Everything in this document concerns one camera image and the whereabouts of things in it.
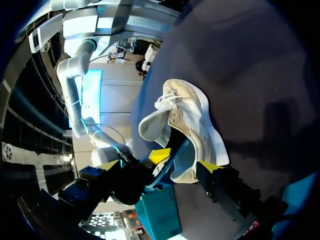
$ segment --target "wall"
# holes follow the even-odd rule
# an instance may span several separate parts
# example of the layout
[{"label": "wall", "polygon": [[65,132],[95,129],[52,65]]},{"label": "wall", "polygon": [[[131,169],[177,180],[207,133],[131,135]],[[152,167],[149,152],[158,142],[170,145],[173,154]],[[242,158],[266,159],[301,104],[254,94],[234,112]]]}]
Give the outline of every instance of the wall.
[{"label": "wall", "polygon": [[[130,112],[142,85],[142,78],[138,75],[135,65],[91,63],[89,69],[103,70],[100,94],[101,129],[118,142],[122,143],[122,138],[106,125],[116,129],[125,140],[130,139],[132,137]],[[72,141],[77,170],[92,165],[91,152],[95,147],[90,143],[89,138],[87,136],[76,138],[72,134]],[[100,203],[95,212],[123,211],[132,208],[118,205],[115,202],[107,202]]]}]

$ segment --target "white sneaker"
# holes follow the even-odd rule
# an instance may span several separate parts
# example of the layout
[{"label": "white sneaker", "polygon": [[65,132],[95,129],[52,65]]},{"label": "white sneaker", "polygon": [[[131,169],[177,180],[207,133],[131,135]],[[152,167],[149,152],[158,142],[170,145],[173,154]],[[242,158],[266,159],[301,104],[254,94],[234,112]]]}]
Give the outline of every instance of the white sneaker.
[{"label": "white sneaker", "polygon": [[[176,157],[175,171],[170,176],[172,181],[188,184],[198,182],[196,164],[199,160],[218,166],[229,164],[223,140],[210,120],[208,99],[199,88],[184,80],[167,80],[163,84],[163,95],[154,106],[157,111],[139,124],[140,136],[165,147],[172,127],[182,132],[194,148],[194,154]],[[190,155],[194,156],[191,160],[188,159]]]}]

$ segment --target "shoe sole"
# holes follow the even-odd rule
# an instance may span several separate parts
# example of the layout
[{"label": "shoe sole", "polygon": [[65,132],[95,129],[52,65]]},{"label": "shoe sole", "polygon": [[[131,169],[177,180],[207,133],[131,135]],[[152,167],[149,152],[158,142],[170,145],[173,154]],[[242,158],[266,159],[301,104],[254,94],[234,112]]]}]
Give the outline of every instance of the shoe sole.
[{"label": "shoe sole", "polygon": [[194,90],[195,94],[197,95],[197,97],[200,100],[201,109],[203,112],[204,124],[208,129],[212,145],[214,146],[215,159],[216,159],[215,165],[217,165],[217,166],[228,165],[230,162],[229,157],[228,157],[228,153],[227,153],[224,141],[222,140],[222,137],[220,136],[218,131],[212,125],[210,115],[209,115],[209,101],[208,101],[206,95],[199,88],[197,88],[195,85],[193,85],[187,81],[184,81],[184,80],[180,80],[180,81],[182,81],[185,84],[187,84],[188,86],[190,86]]}]

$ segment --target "red label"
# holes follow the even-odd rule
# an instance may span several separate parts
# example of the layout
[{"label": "red label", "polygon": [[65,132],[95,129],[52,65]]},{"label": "red label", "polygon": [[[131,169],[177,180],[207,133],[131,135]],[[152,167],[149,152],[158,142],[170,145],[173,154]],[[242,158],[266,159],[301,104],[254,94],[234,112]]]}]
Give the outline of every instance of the red label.
[{"label": "red label", "polygon": [[251,226],[244,232],[244,234],[242,234],[242,236],[246,235],[247,233],[251,232],[253,229],[255,229],[255,228],[259,227],[259,226],[260,226],[260,223],[258,223],[257,221],[254,221],[251,224]]}]

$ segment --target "gray table surface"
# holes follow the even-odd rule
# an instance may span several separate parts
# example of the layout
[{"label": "gray table surface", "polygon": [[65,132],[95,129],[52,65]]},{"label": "gray table surface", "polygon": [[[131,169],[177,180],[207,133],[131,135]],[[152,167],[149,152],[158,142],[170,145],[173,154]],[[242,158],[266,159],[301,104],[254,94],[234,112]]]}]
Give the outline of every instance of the gray table surface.
[{"label": "gray table surface", "polygon": [[[206,94],[230,164],[261,190],[262,199],[280,196],[287,184],[319,167],[318,79],[296,32],[266,1],[192,0],[184,9],[131,111],[138,158],[159,147],[139,136],[138,124],[155,111],[168,79],[183,79]],[[224,235],[216,239],[231,239],[237,224],[209,206],[199,187],[175,187],[183,233],[190,240],[217,232]],[[198,227],[189,228],[185,219]]]}]

